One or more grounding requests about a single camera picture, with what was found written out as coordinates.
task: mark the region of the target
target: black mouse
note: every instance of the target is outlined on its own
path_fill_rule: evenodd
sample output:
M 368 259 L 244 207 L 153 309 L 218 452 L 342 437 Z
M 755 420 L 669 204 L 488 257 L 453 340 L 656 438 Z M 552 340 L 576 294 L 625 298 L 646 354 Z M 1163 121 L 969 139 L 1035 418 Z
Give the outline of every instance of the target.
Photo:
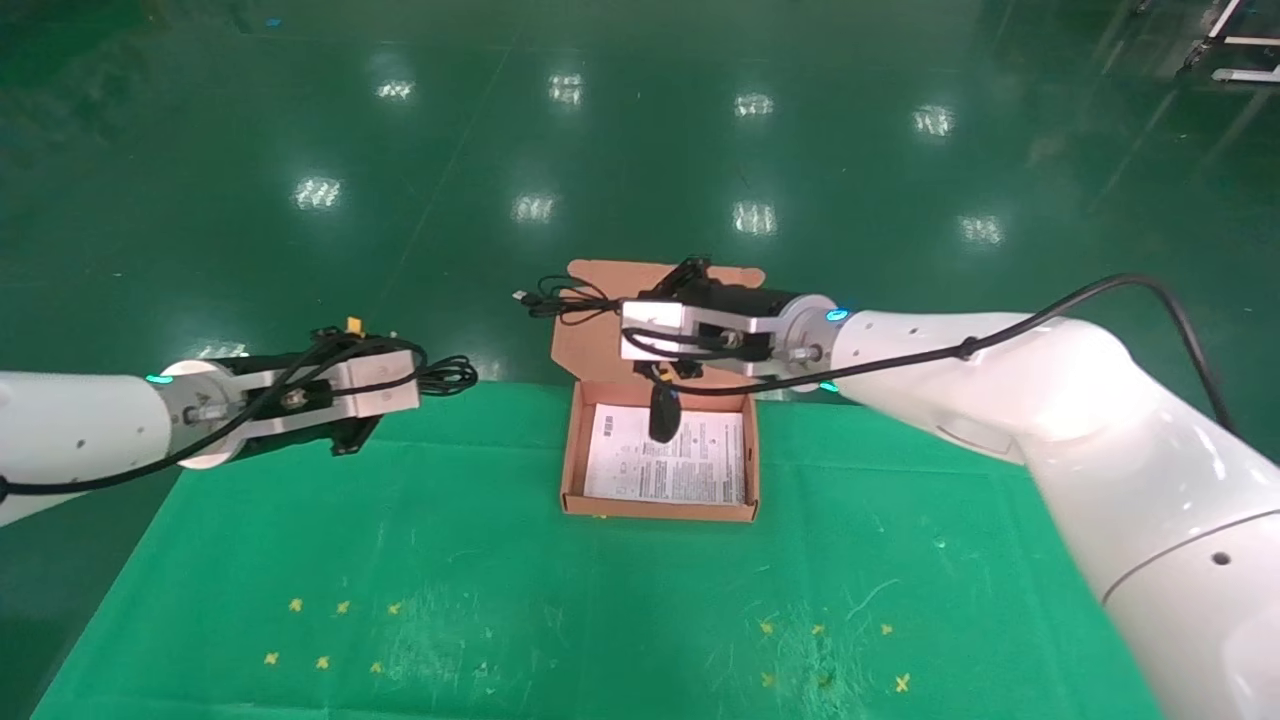
M 649 395 L 649 439 L 666 445 L 677 432 L 680 432 L 680 395 L 655 384 Z

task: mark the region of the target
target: black power cord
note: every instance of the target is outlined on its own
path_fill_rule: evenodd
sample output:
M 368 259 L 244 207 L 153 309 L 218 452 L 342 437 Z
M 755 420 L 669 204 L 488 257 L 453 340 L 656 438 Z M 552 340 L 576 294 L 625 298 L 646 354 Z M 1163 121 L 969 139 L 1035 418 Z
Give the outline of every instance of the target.
M 538 290 L 518 291 L 512 297 L 529 309 L 530 318 L 558 318 L 564 325 L 581 325 L 605 313 L 617 315 L 622 310 L 622 300 L 612 300 L 590 281 L 573 275 L 544 275 L 538 281 Z M 585 318 L 566 320 L 566 315 L 590 313 Z
M 282 397 L 296 388 L 305 387 L 307 383 L 332 369 L 333 366 L 349 360 L 357 354 L 369 352 L 372 350 L 408 350 L 413 352 L 417 357 L 417 365 L 412 373 L 403 378 L 394 380 L 388 380 L 384 383 L 376 383 L 357 388 L 346 388 L 334 391 L 330 393 L 333 397 L 347 396 L 347 395 L 360 395 L 365 392 L 378 392 L 381 389 L 389 389 L 393 387 L 399 387 L 410 382 L 417 382 L 419 392 L 428 396 L 451 396 L 457 395 L 472 386 L 479 380 L 479 374 L 471 365 L 471 361 L 465 355 L 453 355 L 443 360 L 438 360 L 429 365 L 422 365 L 426 359 L 426 352 L 422 351 L 416 343 L 408 342 L 401 338 L 378 337 L 378 338 L 360 338 L 353 345 L 342 350 L 333 356 L 319 363 L 311 370 L 307 370 L 298 379 L 292 379 L 293 375 L 301 370 L 305 365 L 312 361 L 315 357 L 329 351 L 335 345 L 342 341 L 351 341 L 353 336 L 351 334 L 333 334 L 320 338 L 315 345 L 307 348 L 305 352 L 298 355 L 288 368 L 280 372 L 275 382 L 268 386 L 257 397 L 250 401 L 236 416 L 227 421 L 223 427 L 218 428 L 212 433 L 205 436 L 204 438 L 188 445 L 187 447 L 166 455 L 160 460 L 148 462 L 140 468 L 132 470 L 125 470 L 123 473 L 116 473 L 114 475 L 108 475 L 105 478 L 95 478 L 92 480 L 74 482 L 74 483 L 12 483 L 0 475 L 0 502 L 4 501 L 9 495 L 67 495 L 67 493 L 81 493 L 104 489 L 109 487 L 115 487 L 119 484 L 136 480 L 138 478 L 157 473 L 166 468 L 172 468 L 178 462 L 187 460 L 195 455 L 198 455 L 204 450 L 207 450 L 212 445 L 227 438 L 227 436 L 236 432 L 237 428 L 253 420 L 264 407 L 279 402 Z
M 728 341 L 723 337 L 700 337 L 690 334 L 663 333 L 645 328 L 622 328 L 622 337 L 627 338 L 627 342 L 639 347 L 640 350 L 644 350 L 650 355 L 654 355 L 657 357 L 667 357 L 669 360 L 692 360 L 695 363 L 703 363 L 707 360 L 744 359 L 744 348 L 728 347 Z M 705 348 L 705 351 L 684 352 L 681 350 L 664 350 L 655 345 L 649 345 L 648 342 L 640 342 L 639 340 L 636 340 L 641 337 L 652 340 L 664 340 L 668 342 L 678 342 L 681 345 L 692 345 L 695 347 L 703 347 Z
M 667 382 L 658 377 L 654 368 L 646 370 L 648 377 L 654 384 L 662 386 L 664 388 L 682 392 L 686 395 L 703 395 L 712 397 L 732 396 L 732 395 L 748 395 L 755 392 L 765 392 L 771 389 L 782 389 L 803 384 L 833 380 L 837 378 L 849 378 L 852 375 L 863 375 L 867 373 L 876 373 L 879 370 L 890 370 L 893 368 L 905 368 L 908 365 L 919 365 L 922 363 L 934 363 L 937 360 L 968 360 L 974 352 L 979 350 L 986 350 L 993 347 L 1002 342 L 1007 342 L 1020 334 L 1027 333 L 1034 328 L 1038 328 L 1052 320 L 1053 318 L 1061 316 L 1064 313 L 1075 307 L 1076 305 L 1097 296 L 1110 290 L 1115 290 L 1124 286 L 1142 286 L 1151 290 L 1160 299 L 1165 310 L 1169 313 L 1170 318 L 1174 320 L 1174 325 L 1178 328 L 1178 334 L 1181 337 L 1183 347 L 1187 348 L 1187 354 L 1190 356 L 1192 365 L 1196 368 L 1196 374 L 1199 375 L 1201 384 L 1204 387 L 1204 395 L 1208 396 L 1208 402 L 1213 409 L 1213 416 L 1217 419 L 1217 424 L 1222 425 L 1231 434 L 1235 433 L 1235 423 L 1231 420 L 1231 415 L 1226 409 L 1226 402 L 1222 400 L 1222 393 L 1219 391 L 1217 382 L 1213 378 L 1213 373 L 1210 370 L 1208 360 L 1204 357 L 1204 350 L 1201 347 L 1199 340 L 1196 337 L 1196 331 L 1192 327 L 1190 319 L 1187 316 L 1187 311 L 1178 302 L 1174 295 L 1166 290 L 1160 282 L 1147 275 L 1138 274 L 1119 274 L 1102 278 L 1094 283 L 1087 284 L 1075 292 L 1062 297 L 1057 302 L 1053 302 L 1048 307 L 1044 307 L 1039 313 L 1036 313 L 1025 320 L 1020 320 L 1009 325 L 1002 331 L 997 331 L 986 337 L 970 337 L 959 345 L 952 345 L 950 347 L 941 347 L 938 350 L 929 350 L 925 352 L 913 352 L 910 355 L 900 355 L 897 357 L 886 357 L 883 360 L 874 360 L 870 363 L 861 363 L 859 365 L 849 365 L 845 368 L 837 368 L 833 370 L 826 370 L 822 373 L 812 373 L 808 375 L 800 375 L 796 378 L 786 378 L 780 380 L 765 380 L 762 383 L 735 386 L 735 387 L 694 387 L 682 386 Z M 643 350 L 649 350 L 649 347 L 639 346 Z

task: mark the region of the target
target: box lid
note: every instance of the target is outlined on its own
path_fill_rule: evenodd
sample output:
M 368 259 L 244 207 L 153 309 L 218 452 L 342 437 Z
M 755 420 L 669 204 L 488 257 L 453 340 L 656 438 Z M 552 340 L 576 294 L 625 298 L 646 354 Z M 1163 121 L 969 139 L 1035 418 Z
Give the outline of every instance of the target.
M 635 297 L 640 291 L 652 290 L 672 269 L 675 265 L 620 260 L 573 260 L 568 264 L 568 274 L 595 283 L 609 297 Z M 759 268 L 714 265 L 710 268 L 710 275 L 728 284 L 760 287 L 764 283 L 764 270 Z M 552 360 L 580 380 L 648 382 L 631 370 L 631 360 L 623 360 L 618 355 L 621 342 L 622 329 L 616 315 L 600 315 L 580 325 L 566 325 L 557 320 L 552 334 Z M 749 379 L 744 375 L 714 368 L 705 368 L 701 378 L 681 380 L 685 384 L 705 387 L 745 382 Z

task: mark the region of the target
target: screw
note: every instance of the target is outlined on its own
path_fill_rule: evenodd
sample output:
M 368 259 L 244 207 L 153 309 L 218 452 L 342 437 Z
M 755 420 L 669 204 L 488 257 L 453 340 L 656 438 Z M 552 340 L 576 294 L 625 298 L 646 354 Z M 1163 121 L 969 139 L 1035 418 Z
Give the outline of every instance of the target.
M 307 393 L 302 388 L 291 389 L 284 393 L 284 397 L 280 398 L 280 407 L 284 407 L 285 410 L 297 410 L 306 404 Z

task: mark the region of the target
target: cardboard box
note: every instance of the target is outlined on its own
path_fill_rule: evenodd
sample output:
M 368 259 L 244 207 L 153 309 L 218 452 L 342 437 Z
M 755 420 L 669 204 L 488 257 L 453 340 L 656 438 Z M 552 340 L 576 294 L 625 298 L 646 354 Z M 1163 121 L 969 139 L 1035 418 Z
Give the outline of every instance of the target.
M 573 260 L 568 274 L 595 283 L 609 297 L 635 297 L 650 290 L 675 265 L 621 263 L 614 260 Z M 722 282 L 759 287 L 764 273 L 755 268 L 712 268 L 710 274 Z M 591 427 L 599 405 L 648 407 L 653 386 L 636 375 L 630 360 L 618 355 L 622 340 L 618 318 L 600 315 L 580 325 L 556 323 L 552 336 L 552 360 L 564 368 L 577 383 L 568 419 L 568 442 L 564 447 L 564 470 L 561 478 L 561 506 L 573 515 L 625 515 L 630 518 L 671 518 L 677 520 L 721 520 L 750 523 L 760 507 L 759 430 L 755 423 L 755 396 L 704 397 L 681 395 L 685 410 L 742 414 L 744 489 L 746 502 L 727 505 L 673 505 L 635 500 L 586 497 L 586 457 Z M 736 373 L 707 368 L 701 378 L 681 384 L 726 387 L 751 382 Z

